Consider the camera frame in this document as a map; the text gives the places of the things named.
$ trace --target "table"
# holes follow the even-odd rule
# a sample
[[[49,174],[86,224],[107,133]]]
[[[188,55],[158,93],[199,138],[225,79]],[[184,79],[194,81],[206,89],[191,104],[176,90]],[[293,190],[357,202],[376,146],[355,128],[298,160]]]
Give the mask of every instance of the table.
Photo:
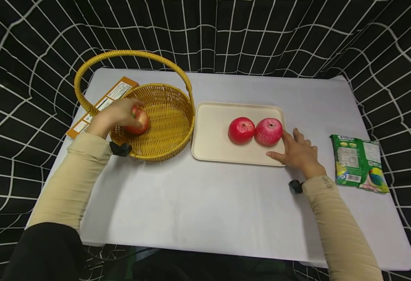
[[[98,69],[85,94],[99,100],[123,76],[167,83],[185,91],[175,72]],[[368,139],[344,78],[310,80],[188,73],[195,104],[202,101],[274,105],[286,129],[300,128],[335,174],[330,134]],[[73,122],[85,111],[81,107]],[[66,137],[50,176],[66,155]],[[190,144],[160,163],[112,156],[95,184],[81,222],[84,243],[149,246],[185,251],[303,261],[327,267],[313,213],[293,195],[288,168],[201,162]],[[411,248],[391,195],[339,187],[341,196],[385,270],[411,269]]]

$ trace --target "beige tray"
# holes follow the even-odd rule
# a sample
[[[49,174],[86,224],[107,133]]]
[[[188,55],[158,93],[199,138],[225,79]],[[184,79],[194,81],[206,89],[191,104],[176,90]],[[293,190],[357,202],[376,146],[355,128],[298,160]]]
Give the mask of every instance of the beige tray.
[[[279,107],[234,103],[200,103],[196,112],[191,154],[198,160],[244,163],[267,166],[285,166],[265,154],[268,151],[285,152],[282,139],[272,147],[259,145],[255,139],[244,145],[235,145],[227,136],[229,124],[238,117],[247,117],[257,126],[265,118],[277,118],[285,130],[285,118]]]

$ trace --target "hand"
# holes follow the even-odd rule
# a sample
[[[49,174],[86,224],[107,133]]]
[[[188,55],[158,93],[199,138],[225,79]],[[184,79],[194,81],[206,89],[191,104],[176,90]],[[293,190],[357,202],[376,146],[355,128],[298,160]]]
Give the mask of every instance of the hand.
[[[312,142],[306,139],[297,128],[293,130],[293,137],[283,131],[283,144],[285,145],[285,154],[270,151],[267,156],[279,160],[285,165],[299,169],[304,177],[309,178],[327,175],[326,169],[318,162],[318,148],[312,146]]]
[[[87,133],[105,139],[114,126],[143,126],[132,116],[132,108],[135,106],[143,107],[144,105],[143,101],[135,98],[116,100],[92,119]]]

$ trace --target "beige sleeve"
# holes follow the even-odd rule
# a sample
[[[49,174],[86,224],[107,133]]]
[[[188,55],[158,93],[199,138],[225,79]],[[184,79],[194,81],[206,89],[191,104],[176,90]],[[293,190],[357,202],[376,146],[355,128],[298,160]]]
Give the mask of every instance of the beige sleeve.
[[[79,231],[91,190],[112,152],[108,141],[89,133],[78,135],[67,150],[40,195],[27,227],[55,222]]]
[[[336,184],[327,176],[303,184],[321,236],[332,281],[382,281],[373,251],[341,198]]]

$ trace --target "basket handle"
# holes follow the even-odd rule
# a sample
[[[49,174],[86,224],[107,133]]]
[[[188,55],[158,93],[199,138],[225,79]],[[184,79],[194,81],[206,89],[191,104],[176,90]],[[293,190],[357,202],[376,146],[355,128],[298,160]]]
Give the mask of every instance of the basket handle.
[[[110,57],[120,57],[120,56],[137,56],[137,57],[146,57],[147,59],[153,59],[155,61],[158,61],[160,63],[163,63],[164,65],[168,66],[169,68],[173,69],[176,71],[177,74],[182,78],[182,80],[185,83],[185,87],[187,88],[188,92],[188,97],[190,97],[190,106],[191,110],[193,112],[193,115],[195,114],[195,104],[193,102],[193,94],[191,92],[191,83],[190,79],[188,79],[187,75],[185,72],[177,66],[174,62],[165,59],[164,57],[158,56],[153,53],[149,52],[144,52],[144,51],[134,51],[134,50],[116,50],[116,51],[109,51],[105,52],[102,54],[99,54],[97,56],[92,57],[88,61],[86,61],[79,69],[78,72],[76,72],[76,76],[74,78],[74,92],[76,94],[76,97],[79,100],[79,103],[81,104],[82,107],[84,107],[85,111],[90,113],[91,115],[95,116],[96,114],[99,113],[99,110],[94,107],[93,104],[91,104],[82,94],[81,92],[81,78],[84,75],[84,73],[89,69],[92,65],[94,65],[97,62],[102,61],[103,59],[108,59]]]

